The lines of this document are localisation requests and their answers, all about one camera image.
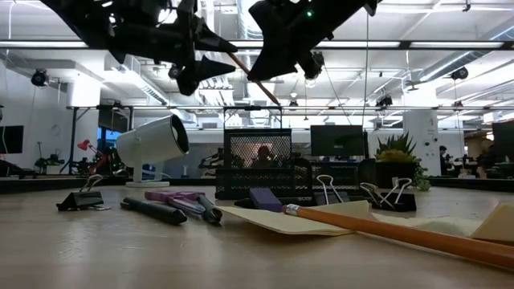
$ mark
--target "pencil eraser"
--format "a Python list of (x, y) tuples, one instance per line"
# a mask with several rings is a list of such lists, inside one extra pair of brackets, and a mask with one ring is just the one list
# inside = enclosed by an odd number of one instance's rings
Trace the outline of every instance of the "pencil eraser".
[(258, 210), (269, 210), (280, 213), (282, 203), (270, 189), (250, 189), (250, 198)]

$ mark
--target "black monitor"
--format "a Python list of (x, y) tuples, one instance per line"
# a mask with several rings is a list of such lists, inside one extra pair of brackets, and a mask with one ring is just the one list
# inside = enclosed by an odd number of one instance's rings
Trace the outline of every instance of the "black monitor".
[(23, 126), (0, 127), (0, 153), (23, 152)]
[(492, 124), (495, 136), (494, 151), (499, 156), (507, 156), (514, 161), (514, 120)]
[(351, 157), (364, 154), (361, 125), (311, 125), (311, 155)]

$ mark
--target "metal ferrule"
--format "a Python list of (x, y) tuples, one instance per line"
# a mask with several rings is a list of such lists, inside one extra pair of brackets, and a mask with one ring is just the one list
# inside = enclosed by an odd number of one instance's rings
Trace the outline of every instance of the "metal ferrule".
[(300, 206), (289, 204), (286, 206), (286, 214), (289, 214), (291, 216), (298, 216), (299, 209), (300, 209)]

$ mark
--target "paper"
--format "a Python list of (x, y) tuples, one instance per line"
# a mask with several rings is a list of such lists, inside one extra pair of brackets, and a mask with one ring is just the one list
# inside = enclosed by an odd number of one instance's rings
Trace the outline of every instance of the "paper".
[(514, 242), (514, 204), (499, 204), (485, 221), (464, 218), (398, 218), (372, 214), (378, 221), (409, 226), (441, 234), (477, 238), (489, 241)]
[(514, 203), (499, 204), (471, 235), (483, 240), (514, 242)]
[[(251, 210), (234, 207), (217, 207), (223, 212), (243, 218), (257, 226), (273, 230), (281, 234), (315, 234), (324, 236), (340, 236), (351, 234), (353, 231), (311, 221), (305, 218), (298, 218), (282, 213), (274, 213), (266, 210)], [(327, 206), (311, 207), (327, 213), (345, 214), (357, 218), (367, 218), (369, 214), (369, 203), (367, 201), (351, 201)]]

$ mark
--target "orange pencil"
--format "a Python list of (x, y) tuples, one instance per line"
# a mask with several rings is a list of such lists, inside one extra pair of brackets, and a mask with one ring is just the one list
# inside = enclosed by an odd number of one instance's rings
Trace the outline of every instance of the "orange pencil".
[(498, 267), (514, 268), (514, 247), (512, 246), (439, 234), (362, 218), (325, 213), (297, 205), (284, 206), (282, 211), (293, 216), (423, 246)]
[[(248, 69), (248, 67), (246, 65), (244, 65), (243, 61), (239, 60), (239, 58), (237, 58), (237, 56), (234, 55), (234, 53), (227, 53), (228, 56), (234, 60), (234, 62), (241, 68), (243, 69), (243, 71), (248, 74), (250, 73), (250, 69)], [(267, 88), (265, 88), (263, 86), (263, 84), (256, 80), (254, 81), (255, 84), (257, 84), (257, 86), (264, 92), (264, 94), (276, 105), (280, 106), (280, 102), (276, 99), (276, 97), (270, 92), (267, 90)]]

